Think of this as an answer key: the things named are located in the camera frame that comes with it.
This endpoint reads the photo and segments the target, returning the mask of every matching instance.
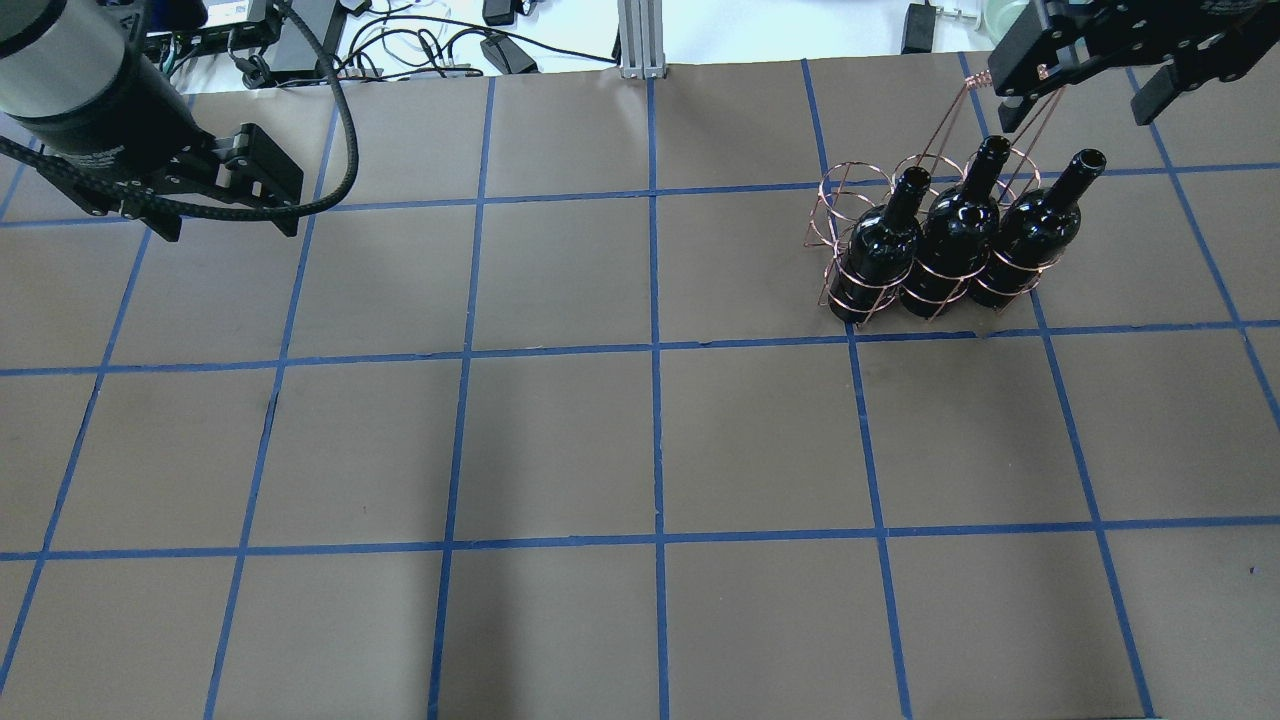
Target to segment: power adapter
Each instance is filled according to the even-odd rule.
[[[933,53],[933,29],[937,22],[936,8],[919,3],[908,5],[906,22],[902,23],[902,55]]]
[[[484,0],[484,24],[489,27],[516,24],[516,12],[524,0]]]
[[[480,41],[480,51],[503,74],[520,76],[538,72],[538,63],[506,35],[492,35]]]

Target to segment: white label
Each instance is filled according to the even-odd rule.
[[[248,22],[248,0],[219,3],[209,6],[209,22],[205,27],[229,26]]]

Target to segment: bottle neck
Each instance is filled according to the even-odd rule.
[[[1000,170],[1009,160],[1009,141],[1000,136],[988,137],[978,149],[978,155],[960,184],[960,199],[968,202],[982,202],[991,197]]]
[[[1106,169],[1107,160],[1097,150],[1082,150],[1071,158],[1071,164],[1062,170],[1053,187],[1044,193],[1044,205],[1052,210],[1066,211],[1079,202],[1084,191],[1098,179]]]
[[[882,222],[886,228],[901,232],[911,227],[924,193],[929,191],[929,173],[924,168],[911,167],[902,170],[902,176],[893,186],[893,195],[884,205]]]

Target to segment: wine bottle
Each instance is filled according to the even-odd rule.
[[[1052,265],[1080,231],[1076,202],[1107,167],[1098,150],[1080,150],[1052,187],[1033,190],[1014,202],[991,241],[987,266],[974,278],[969,297],[1004,310]]]
[[[902,170],[888,202],[858,218],[828,286],[831,311],[841,320],[863,323],[892,300],[893,284],[911,268],[920,242],[915,213],[929,191],[929,172],[918,165]]]
[[[933,201],[915,265],[902,282],[902,307],[936,318],[964,297],[969,282],[948,278],[964,278],[982,266],[987,243],[1000,229],[1000,206],[991,190],[1006,160],[1009,140],[998,135],[983,140],[964,182]]]

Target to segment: bottle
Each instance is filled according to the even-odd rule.
[[[902,282],[902,307],[932,319],[964,297],[969,282],[947,278],[963,278],[980,268],[987,243],[1000,229],[1000,206],[991,191],[1009,160],[1009,140],[998,135],[983,140],[964,182],[933,201],[915,265]]]
[[[846,323],[864,323],[892,301],[895,284],[911,269],[920,242],[915,213],[929,191],[929,172],[918,165],[902,170],[888,202],[863,213],[849,249],[831,273],[831,311]]]
[[[1014,202],[991,241],[987,266],[974,278],[969,297],[1004,310],[1052,265],[1080,229],[1076,202],[1107,167],[1098,150],[1080,150],[1052,187],[1033,190]]]

